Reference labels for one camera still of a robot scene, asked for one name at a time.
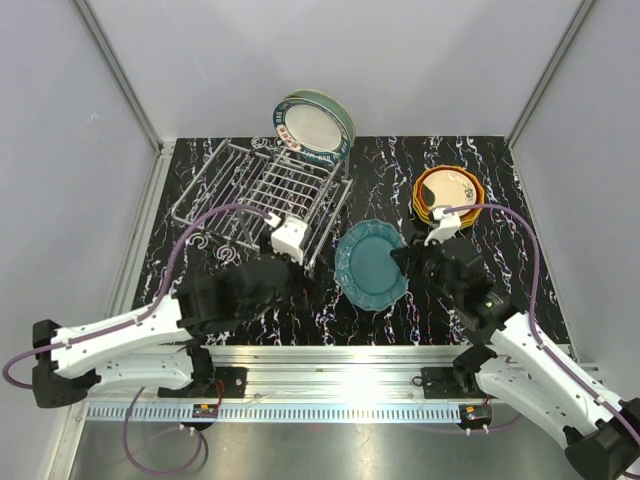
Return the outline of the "green floral plate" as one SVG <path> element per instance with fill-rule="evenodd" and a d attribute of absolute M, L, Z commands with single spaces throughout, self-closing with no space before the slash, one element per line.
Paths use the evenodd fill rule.
<path fill-rule="evenodd" d="M 293 98 L 310 100 L 314 103 L 317 103 L 319 105 L 326 107 L 333 114 L 335 114 L 339 118 L 341 123 L 344 125 L 348 133 L 350 142 L 352 144 L 355 143 L 356 128 L 355 128 L 353 119 L 351 118 L 348 111 L 344 108 L 344 106 L 341 103 L 339 103 L 337 100 L 330 97 L 326 93 L 323 93 L 318 90 L 313 90 L 313 89 L 298 89 L 298 90 L 294 90 L 293 92 L 290 92 L 285 96 L 285 99 L 293 99 Z"/>

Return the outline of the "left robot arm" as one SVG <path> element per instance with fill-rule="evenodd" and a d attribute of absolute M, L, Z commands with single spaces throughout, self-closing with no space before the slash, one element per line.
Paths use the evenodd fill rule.
<path fill-rule="evenodd" d="M 105 387 L 155 388 L 172 398 L 204 397 L 219 385 L 204 343 L 284 304 L 321 303 L 327 269 L 261 254 L 199 277 L 153 304 L 93 324 L 34 324 L 32 391 L 42 409 L 70 406 Z"/>

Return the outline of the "cream plate with black flower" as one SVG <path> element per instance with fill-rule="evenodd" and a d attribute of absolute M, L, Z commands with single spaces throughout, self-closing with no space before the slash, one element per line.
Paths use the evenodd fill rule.
<path fill-rule="evenodd" d="M 419 193 L 429 210 L 470 206 L 478 199 L 477 188 L 471 177 L 464 170 L 452 167 L 427 172 L 419 181 Z"/>

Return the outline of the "white plate blue patterned rim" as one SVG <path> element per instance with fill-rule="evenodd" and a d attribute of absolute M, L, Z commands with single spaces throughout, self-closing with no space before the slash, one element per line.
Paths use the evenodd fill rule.
<path fill-rule="evenodd" d="M 274 108 L 272 122 L 284 146 L 308 159 L 337 164 L 350 153 L 352 142 L 345 123 L 322 103 L 283 99 Z"/>

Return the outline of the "teal plate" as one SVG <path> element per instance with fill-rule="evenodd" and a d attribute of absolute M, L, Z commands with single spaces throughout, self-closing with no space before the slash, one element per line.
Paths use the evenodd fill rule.
<path fill-rule="evenodd" d="M 352 305 L 380 312 L 406 294 L 409 280 L 391 255 L 404 247 L 403 236 L 379 219 L 357 222 L 345 233 L 335 252 L 334 273 Z"/>

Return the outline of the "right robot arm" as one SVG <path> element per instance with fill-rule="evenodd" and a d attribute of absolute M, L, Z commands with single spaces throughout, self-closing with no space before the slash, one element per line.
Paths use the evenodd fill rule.
<path fill-rule="evenodd" d="M 417 240 L 392 250 L 400 272 L 448 298 L 470 347 L 453 361 L 453 385 L 510 405 L 564 450 L 584 479 L 618 479 L 639 459 L 639 401 L 587 373 L 511 295 L 491 281 L 473 245 Z"/>

